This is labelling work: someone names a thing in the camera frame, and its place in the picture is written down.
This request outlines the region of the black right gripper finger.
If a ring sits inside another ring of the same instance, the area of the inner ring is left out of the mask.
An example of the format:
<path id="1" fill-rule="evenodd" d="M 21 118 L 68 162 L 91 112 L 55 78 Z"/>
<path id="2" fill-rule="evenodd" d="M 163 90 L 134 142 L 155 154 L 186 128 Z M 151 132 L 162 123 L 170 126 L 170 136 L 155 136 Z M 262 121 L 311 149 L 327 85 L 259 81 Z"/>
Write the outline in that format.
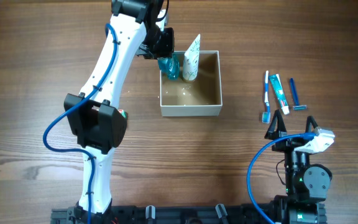
<path id="1" fill-rule="evenodd" d="M 269 140 L 276 140 L 286 135 L 287 129 L 285 127 L 282 114 L 280 110 L 275 110 L 272 121 L 270 122 L 270 125 L 268 127 L 267 132 L 265 133 L 264 138 Z"/>
<path id="2" fill-rule="evenodd" d="M 315 119 L 313 118 L 313 116 L 308 116 L 306 119 L 306 128 L 305 128 L 305 132 L 306 133 L 311 133 L 314 131 L 315 128 L 318 127 L 317 122 L 315 121 Z"/>

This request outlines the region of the blue mouthwash bottle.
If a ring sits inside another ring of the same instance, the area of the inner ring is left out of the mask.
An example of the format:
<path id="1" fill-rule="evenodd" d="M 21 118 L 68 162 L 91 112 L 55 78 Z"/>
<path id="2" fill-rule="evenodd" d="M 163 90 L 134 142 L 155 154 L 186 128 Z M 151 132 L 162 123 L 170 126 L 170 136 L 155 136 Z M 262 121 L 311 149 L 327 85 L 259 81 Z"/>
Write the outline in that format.
<path id="1" fill-rule="evenodd" d="M 158 67 L 169 80 L 177 80 L 180 74 L 180 63 L 175 54 L 171 57 L 160 57 L 157 59 Z"/>

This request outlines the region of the white lotion tube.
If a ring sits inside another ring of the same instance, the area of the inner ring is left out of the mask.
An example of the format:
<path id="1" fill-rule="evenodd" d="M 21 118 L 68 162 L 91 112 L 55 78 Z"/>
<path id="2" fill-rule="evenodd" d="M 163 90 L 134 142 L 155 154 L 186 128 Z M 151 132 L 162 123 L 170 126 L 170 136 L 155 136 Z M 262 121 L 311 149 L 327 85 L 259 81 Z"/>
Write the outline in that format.
<path id="1" fill-rule="evenodd" d="M 198 34 L 184 53 L 182 76 L 186 82 L 195 81 L 198 74 L 201 35 Z"/>

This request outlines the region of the green Dettol soap bar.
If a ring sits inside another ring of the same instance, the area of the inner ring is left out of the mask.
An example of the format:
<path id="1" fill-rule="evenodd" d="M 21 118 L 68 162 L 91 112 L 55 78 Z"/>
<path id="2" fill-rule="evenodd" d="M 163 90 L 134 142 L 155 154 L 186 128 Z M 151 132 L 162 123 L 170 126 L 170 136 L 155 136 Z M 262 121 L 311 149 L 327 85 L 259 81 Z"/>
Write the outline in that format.
<path id="1" fill-rule="evenodd" d="M 125 110 L 118 110 L 120 114 L 125 118 L 125 120 L 128 120 L 128 113 Z"/>

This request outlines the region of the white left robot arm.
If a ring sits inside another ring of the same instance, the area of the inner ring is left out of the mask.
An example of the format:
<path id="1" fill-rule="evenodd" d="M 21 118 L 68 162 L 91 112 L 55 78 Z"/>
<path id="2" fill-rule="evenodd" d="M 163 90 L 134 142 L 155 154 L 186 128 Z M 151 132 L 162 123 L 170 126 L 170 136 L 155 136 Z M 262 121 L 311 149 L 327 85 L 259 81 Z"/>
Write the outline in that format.
<path id="1" fill-rule="evenodd" d="M 119 109 L 122 86 L 132 60 L 173 55 L 173 29 L 165 26 L 166 1 L 112 1 L 106 41 L 79 94 L 68 94 L 64 116 L 84 159 L 83 192 L 74 207 L 83 223 L 103 223 L 112 204 L 111 164 L 122 142 L 127 115 Z"/>

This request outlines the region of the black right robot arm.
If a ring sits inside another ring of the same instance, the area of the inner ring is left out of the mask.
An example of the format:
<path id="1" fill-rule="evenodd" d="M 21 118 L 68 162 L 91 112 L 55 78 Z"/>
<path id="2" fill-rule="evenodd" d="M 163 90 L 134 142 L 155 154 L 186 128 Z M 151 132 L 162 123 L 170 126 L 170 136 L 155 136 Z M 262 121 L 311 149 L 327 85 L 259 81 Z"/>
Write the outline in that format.
<path id="1" fill-rule="evenodd" d="M 324 152 L 334 143 L 331 130 L 321 128 L 312 116 L 306 120 L 306 137 L 290 137 L 279 110 L 273 114 L 265 139 L 278 140 L 272 150 L 284 153 L 285 195 L 277 195 L 265 210 L 274 223 L 328 222 L 324 201 L 333 179 L 332 172 L 321 164 L 311 164 L 310 156 Z"/>

